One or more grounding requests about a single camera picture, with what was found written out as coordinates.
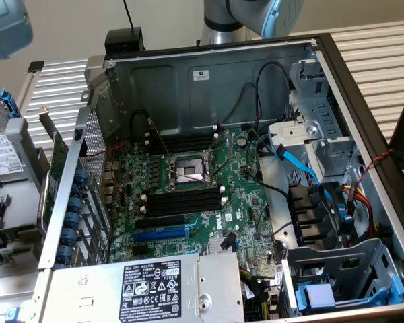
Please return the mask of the silver hard disk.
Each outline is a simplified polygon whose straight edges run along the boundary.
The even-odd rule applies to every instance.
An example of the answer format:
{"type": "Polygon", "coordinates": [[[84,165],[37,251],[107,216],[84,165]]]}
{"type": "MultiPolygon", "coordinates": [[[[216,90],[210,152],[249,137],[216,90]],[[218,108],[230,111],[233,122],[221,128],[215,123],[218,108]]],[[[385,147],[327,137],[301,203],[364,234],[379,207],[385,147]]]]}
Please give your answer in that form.
{"type": "Polygon", "coordinates": [[[20,158],[7,138],[5,130],[11,117],[11,111],[4,101],[0,100],[0,182],[24,180],[25,174],[20,158]]]}

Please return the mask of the green graphics card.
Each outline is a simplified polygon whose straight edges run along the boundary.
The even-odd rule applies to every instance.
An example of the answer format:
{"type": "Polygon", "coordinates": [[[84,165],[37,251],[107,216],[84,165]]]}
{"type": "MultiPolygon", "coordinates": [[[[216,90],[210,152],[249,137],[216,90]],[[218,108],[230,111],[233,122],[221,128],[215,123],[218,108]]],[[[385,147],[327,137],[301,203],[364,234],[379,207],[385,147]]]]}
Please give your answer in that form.
{"type": "Polygon", "coordinates": [[[48,111],[41,112],[39,119],[53,142],[50,169],[42,183],[42,193],[38,207],[38,231],[45,237],[51,220],[63,168],[67,159],[68,147],[50,118],[48,111]]]}

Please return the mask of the silver power supply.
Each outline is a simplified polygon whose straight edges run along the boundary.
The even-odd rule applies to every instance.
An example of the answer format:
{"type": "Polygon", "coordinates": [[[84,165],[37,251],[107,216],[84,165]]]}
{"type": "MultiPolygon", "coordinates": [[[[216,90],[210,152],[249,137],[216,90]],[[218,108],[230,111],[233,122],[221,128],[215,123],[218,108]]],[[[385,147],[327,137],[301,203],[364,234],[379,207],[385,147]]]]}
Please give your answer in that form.
{"type": "Polygon", "coordinates": [[[53,274],[42,323],[244,323],[235,254],[187,254],[53,274]]]}

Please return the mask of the silver locking lever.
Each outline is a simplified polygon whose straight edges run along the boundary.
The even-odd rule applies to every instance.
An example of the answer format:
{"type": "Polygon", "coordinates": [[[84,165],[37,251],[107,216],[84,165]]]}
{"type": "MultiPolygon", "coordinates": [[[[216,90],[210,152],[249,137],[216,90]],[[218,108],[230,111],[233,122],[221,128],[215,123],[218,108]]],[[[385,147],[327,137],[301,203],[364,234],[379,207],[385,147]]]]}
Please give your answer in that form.
{"type": "Polygon", "coordinates": [[[162,144],[162,146],[163,146],[163,148],[164,148],[166,154],[168,155],[168,158],[171,159],[171,154],[169,153],[169,150],[168,150],[167,146],[165,145],[165,143],[164,143],[164,141],[163,141],[163,138],[162,138],[162,136],[160,135],[159,130],[157,129],[156,124],[154,123],[154,121],[153,121],[151,118],[148,118],[148,123],[149,123],[149,125],[154,129],[154,131],[156,132],[156,134],[157,134],[157,136],[158,136],[158,139],[160,140],[160,142],[161,142],[161,144],[162,144]]]}
{"type": "Polygon", "coordinates": [[[167,169],[170,173],[173,173],[173,174],[176,174],[177,175],[177,178],[179,179],[179,178],[186,178],[187,179],[187,182],[201,182],[201,183],[204,183],[205,181],[203,180],[203,177],[202,177],[202,175],[199,175],[199,174],[189,174],[189,175],[186,175],[186,174],[181,174],[181,173],[179,173],[179,172],[177,172],[177,171],[174,171],[174,170],[172,170],[172,169],[167,169]]]}

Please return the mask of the CPU socket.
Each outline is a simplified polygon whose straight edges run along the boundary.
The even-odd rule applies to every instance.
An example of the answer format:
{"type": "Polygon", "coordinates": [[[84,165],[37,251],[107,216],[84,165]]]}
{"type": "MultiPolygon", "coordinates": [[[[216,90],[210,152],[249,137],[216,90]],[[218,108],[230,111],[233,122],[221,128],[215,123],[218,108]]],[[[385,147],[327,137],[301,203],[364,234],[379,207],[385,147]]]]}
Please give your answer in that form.
{"type": "Polygon", "coordinates": [[[211,188],[217,184],[216,180],[210,177],[208,170],[207,151],[192,153],[179,153],[171,155],[171,159],[165,160],[166,184],[165,189],[171,192],[179,190],[192,190],[211,188]],[[187,182],[186,178],[177,178],[176,174],[170,173],[167,169],[172,169],[181,174],[199,174],[202,175],[204,183],[187,182]]]}

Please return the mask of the black box device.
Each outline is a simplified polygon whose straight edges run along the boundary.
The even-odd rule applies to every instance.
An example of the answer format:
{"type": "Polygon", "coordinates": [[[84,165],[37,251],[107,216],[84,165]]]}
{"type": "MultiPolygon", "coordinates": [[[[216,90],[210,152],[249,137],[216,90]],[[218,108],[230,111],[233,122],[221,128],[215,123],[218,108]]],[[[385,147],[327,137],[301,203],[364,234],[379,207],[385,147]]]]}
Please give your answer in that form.
{"type": "Polygon", "coordinates": [[[144,51],[141,27],[109,30],[104,41],[104,47],[107,55],[144,51]]]}

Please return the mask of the silver socket cover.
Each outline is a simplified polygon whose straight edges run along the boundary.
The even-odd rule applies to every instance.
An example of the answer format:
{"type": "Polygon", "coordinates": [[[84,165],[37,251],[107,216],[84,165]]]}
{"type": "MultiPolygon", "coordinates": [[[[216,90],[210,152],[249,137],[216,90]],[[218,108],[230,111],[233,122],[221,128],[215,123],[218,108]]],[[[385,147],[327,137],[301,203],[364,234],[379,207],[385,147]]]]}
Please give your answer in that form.
{"type": "Polygon", "coordinates": [[[232,159],[232,136],[229,129],[224,130],[218,134],[215,141],[209,146],[207,150],[208,156],[208,170],[211,178],[216,176],[232,159]],[[225,157],[221,159],[219,152],[225,149],[225,157]]]}

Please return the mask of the black angled plug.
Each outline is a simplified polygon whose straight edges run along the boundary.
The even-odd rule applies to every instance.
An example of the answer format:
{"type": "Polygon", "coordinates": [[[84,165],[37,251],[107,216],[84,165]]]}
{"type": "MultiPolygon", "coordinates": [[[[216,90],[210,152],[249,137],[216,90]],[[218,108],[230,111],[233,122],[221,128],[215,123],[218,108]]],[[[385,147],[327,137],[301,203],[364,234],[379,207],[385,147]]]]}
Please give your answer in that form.
{"type": "Polygon", "coordinates": [[[221,242],[220,248],[222,251],[226,251],[229,248],[233,248],[236,245],[236,234],[231,231],[221,242]]]}

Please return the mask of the green motherboard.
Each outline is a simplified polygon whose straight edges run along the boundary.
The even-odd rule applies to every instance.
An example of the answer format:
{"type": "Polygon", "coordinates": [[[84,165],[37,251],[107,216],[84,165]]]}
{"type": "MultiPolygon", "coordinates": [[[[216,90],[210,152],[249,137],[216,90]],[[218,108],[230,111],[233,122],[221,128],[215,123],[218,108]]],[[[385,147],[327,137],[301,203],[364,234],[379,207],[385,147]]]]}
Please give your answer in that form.
{"type": "Polygon", "coordinates": [[[255,150],[249,142],[243,149],[236,144],[239,137],[245,137],[249,141],[249,131],[243,127],[229,130],[233,157],[214,176],[217,184],[213,186],[223,186],[226,190],[226,196],[221,198],[222,209],[182,214],[186,224],[172,227],[187,227],[187,238],[133,241],[136,233],[171,228],[134,228],[136,220],[155,218],[146,217],[140,212],[141,195],[171,192],[165,189],[165,160],[168,155],[152,155],[147,150],[150,143],[158,142],[159,139],[125,141],[113,149],[105,167],[103,181],[105,203],[112,219],[109,262],[184,254],[205,256],[208,255],[209,238],[226,237],[231,231],[236,234],[235,247],[241,262],[256,265],[257,260],[272,251],[273,239],[269,237],[271,223],[265,189],[253,180],[257,171],[247,164],[255,150]],[[132,247],[143,244],[149,246],[149,254],[134,256],[132,247]]]}

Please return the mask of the open grey PC case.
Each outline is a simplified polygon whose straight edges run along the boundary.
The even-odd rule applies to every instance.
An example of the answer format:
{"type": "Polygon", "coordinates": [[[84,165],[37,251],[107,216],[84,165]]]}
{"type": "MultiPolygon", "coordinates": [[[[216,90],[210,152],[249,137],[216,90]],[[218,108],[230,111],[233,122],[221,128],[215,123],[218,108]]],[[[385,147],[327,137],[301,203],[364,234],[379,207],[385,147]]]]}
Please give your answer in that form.
{"type": "Polygon", "coordinates": [[[288,250],[299,248],[289,207],[289,185],[317,186],[329,203],[337,247],[378,238],[388,248],[404,286],[404,175],[396,152],[326,34],[229,45],[94,57],[86,66],[89,99],[77,117],[48,225],[31,321],[42,323],[53,274],[109,262],[112,219],[104,198],[105,167],[113,149],[142,142],[151,118],[160,135],[243,127],[255,150],[248,167],[264,189],[273,249],[256,265],[237,252],[244,323],[404,323],[404,303],[280,318],[277,304],[288,250]],[[319,180],[284,147],[274,149],[269,126],[279,122],[331,122],[355,149],[342,176],[319,180]],[[84,208],[68,263],[56,260],[75,171],[84,208]]]}

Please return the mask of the silver disk bay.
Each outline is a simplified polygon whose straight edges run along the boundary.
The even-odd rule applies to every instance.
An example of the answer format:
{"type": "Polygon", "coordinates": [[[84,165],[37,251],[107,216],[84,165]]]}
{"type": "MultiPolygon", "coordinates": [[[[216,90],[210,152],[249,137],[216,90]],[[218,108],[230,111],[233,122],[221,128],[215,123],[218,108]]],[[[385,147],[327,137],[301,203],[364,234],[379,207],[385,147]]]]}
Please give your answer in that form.
{"type": "Polygon", "coordinates": [[[319,180],[344,175],[354,154],[353,138],[343,135],[331,122],[279,122],[270,125],[268,133],[274,149],[284,147],[297,160],[310,166],[319,180]]]}

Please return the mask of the black plastic shroud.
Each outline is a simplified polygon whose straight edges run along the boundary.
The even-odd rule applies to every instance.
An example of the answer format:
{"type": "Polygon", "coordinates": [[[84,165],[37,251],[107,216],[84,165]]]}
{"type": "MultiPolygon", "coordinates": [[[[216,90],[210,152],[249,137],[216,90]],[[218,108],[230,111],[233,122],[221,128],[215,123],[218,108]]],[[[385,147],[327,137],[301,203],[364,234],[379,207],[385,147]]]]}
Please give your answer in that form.
{"type": "Polygon", "coordinates": [[[337,247],[337,228],[333,223],[329,203],[321,201],[317,186],[290,184],[288,207],[299,247],[306,246],[315,250],[337,247]]]}

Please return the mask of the blue disk caddy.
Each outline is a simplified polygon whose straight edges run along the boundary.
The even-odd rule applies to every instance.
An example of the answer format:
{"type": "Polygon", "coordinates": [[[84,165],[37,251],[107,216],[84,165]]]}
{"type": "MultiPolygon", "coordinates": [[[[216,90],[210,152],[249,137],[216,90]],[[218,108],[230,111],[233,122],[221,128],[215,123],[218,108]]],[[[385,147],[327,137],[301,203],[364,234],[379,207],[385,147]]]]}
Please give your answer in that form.
{"type": "Polygon", "coordinates": [[[303,315],[358,310],[404,303],[404,286],[398,275],[374,266],[338,279],[325,273],[316,279],[294,275],[294,295],[303,315]]]}

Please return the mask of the grey disk bay cage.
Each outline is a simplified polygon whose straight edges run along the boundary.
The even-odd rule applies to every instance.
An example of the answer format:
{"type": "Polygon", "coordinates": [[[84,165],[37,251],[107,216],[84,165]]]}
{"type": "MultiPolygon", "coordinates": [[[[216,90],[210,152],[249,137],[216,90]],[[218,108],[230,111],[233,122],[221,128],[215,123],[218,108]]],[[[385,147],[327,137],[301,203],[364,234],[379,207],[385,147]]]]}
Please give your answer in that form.
{"type": "Polygon", "coordinates": [[[316,279],[318,275],[329,273],[338,279],[348,277],[374,266],[377,273],[384,271],[398,275],[388,248],[378,238],[361,242],[353,247],[315,250],[299,247],[288,250],[283,263],[283,277],[277,304],[280,318],[292,318],[303,315],[298,311],[294,295],[294,275],[316,279]]]}

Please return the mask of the blue disk bracket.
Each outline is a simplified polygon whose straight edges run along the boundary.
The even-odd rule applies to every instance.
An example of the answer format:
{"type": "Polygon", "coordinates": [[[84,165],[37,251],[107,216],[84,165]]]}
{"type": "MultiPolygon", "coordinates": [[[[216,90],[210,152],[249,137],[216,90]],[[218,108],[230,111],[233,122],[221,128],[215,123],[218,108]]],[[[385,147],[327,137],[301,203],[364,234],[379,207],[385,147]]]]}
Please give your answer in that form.
{"type": "Polygon", "coordinates": [[[18,105],[13,97],[13,95],[8,92],[5,88],[2,89],[0,98],[7,105],[11,118],[19,118],[21,116],[20,111],[18,109],[18,105]]]}

